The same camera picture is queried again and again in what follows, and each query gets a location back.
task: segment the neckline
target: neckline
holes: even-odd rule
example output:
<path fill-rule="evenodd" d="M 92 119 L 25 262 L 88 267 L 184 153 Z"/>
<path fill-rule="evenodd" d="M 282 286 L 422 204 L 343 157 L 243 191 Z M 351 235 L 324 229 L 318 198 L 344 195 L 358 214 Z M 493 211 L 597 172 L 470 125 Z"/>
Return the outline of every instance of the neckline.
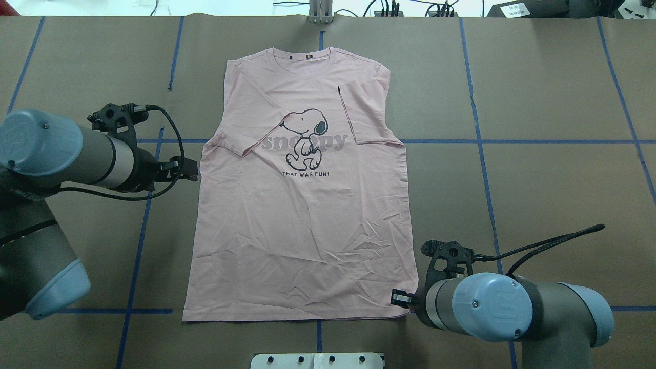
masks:
<path fill-rule="evenodd" d="M 295 77 L 295 78 L 302 78 L 302 79 L 315 79 L 319 78 L 326 73 L 330 72 L 330 70 L 333 69 L 333 66 L 335 65 L 335 59 L 336 59 L 336 54 L 337 51 L 335 50 L 334 47 L 327 47 L 324 50 L 320 51 L 312 51 L 309 53 L 288 53 L 287 51 L 277 49 L 275 47 L 272 47 L 266 51 L 266 54 L 268 55 L 269 63 L 279 72 Z M 292 56 L 294 59 L 305 59 L 307 55 L 311 54 L 314 58 L 322 58 L 325 56 L 328 56 L 328 60 L 323 62 L 322 68 L 312 74 L 300 74 L 296 72 L 292 72 L 286 68 L 284 68 L 282 65 L 278 64 L 278 61 L 276 60 L 276 57 L 289 57 Z"/>

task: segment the light blue joint cap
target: light blue joint cap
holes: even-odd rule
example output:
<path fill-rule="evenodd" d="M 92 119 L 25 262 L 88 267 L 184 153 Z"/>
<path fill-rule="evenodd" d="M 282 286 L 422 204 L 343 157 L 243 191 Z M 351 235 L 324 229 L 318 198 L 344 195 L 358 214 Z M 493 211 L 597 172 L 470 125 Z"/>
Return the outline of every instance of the light blue joint cap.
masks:
<path fill-rule="evenodd" d="M 533 319 L 529 294 L 503 274 L 468 276 L 456 287 L 452 306 L 456 320 L 467 333 L 490 342 L 521 337 Z"/>
<path fill-rule="evenodd" d="M 25 312 L 39 320 L 84 297 L 91 289 L 89 276 L 80 259 L 62 269 L 25 306 Z"/>
<path fill-rule="evenodd" d="M 51 175 L 71 165 L 82 144 L 82 131 L 72 120 L 21 109 L 0 125 L 0 164 L 23 175 Z"/>
<path fill-rule="evenodd" d="M 597 327 L 597 338 L 594 340 L 592 347 L 600 347 L 605 345 L 611 339 L 611 334 L 615 329 L 613 311 L 611 310 L 610 305 L 608 305 L 606 299 L 604 299 L 604 297 L 600 295 L 599 292 L 593 290 L 592 288 L 576 286 L 574 284 L 567 284 L 563 282 L 557 283 L 569 287 L 570 290 L 579 295 L 579 297 L 588 307 L 590 314 L 592 314 L 594 325 Z"/>

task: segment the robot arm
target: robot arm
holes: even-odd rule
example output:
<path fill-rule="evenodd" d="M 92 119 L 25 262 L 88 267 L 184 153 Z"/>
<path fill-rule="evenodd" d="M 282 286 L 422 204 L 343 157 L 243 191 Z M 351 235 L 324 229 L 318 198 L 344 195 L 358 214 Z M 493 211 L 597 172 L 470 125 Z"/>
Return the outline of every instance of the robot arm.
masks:
<path fill-rule="evenodd" d="M 161 110 L 174 128 L 180 156 L 157 162 L 137 147 L 134 124 Z M 158 106 L 107 104 L 87 118 L 92 129 L 34 109 L 9 114 L 0 125 L 0 320 L 25 311 L 49 316 L 82 298 L 91 288 L 80 260 L 43 201 L 61 191 L 99 194 L 119 200 L 147 200 L 177 180 L 197 180 L 197 164 L 184 157 L 173 121 Z M 153 191 L 128 198 L 85 188 L 62 188 L 65 181 L 118 192 Z"/>
<path fill-rule="evenodd" d="M 535 245 L 544 244 L 546 250 L 602 228 L 598 225 Z M 421 251 L 432 258 L 423 292 L 393 290 L 391 303 L 414 310 L 431 328 L 491 342 L 522 342 L 522 367 L 526 369 L 592 368 L 591 348 L 610 339 L 613 313 L 606 300 L 590 288 L 533 283 L 512 273 L 472 274 L 475 261 L 500 257 L 476 254 L 457 242 L 428 241 Z M 435 269 L 438 260 L 447 262 L 442 271 Z"/>

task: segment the metal bracket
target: metal bracket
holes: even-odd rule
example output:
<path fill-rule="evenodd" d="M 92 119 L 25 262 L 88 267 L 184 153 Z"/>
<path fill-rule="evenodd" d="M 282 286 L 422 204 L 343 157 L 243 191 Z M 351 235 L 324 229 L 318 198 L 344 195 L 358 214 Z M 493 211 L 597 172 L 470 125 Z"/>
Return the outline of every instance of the metal bracket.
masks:
<path fill-rule="evenodd" d="M 310 23 L 333 23 L 333 0 L 310 0 Z"/>

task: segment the t-shirt hem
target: t-shirt hem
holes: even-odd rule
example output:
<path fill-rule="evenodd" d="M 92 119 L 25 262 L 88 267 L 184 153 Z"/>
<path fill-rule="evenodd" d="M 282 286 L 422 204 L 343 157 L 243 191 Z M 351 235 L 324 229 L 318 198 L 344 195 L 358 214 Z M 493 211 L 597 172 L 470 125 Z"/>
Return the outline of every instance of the t-shirt hem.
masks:
<path fill-rule="evenodd" d="M 405 316 L 410 312 L 407 309 L 393 309 L 382 311 L 380 309 L 363 310 L 353 309 L 340 310 L 338 313 L 316 314 L 300 311 L 294 313 L 271 313 L 271 312 L 258 312 L 250 310 L 248 313 L 243 311 L 215 311 L 211 313 L 193 313 L 184 310 L 182 313 L 183 322 L 199 322 L 199 321 L 213 321 L 213 322 L 275 322 L 285 320 L 365 320 L 365 319 L 392 319 Z"/>

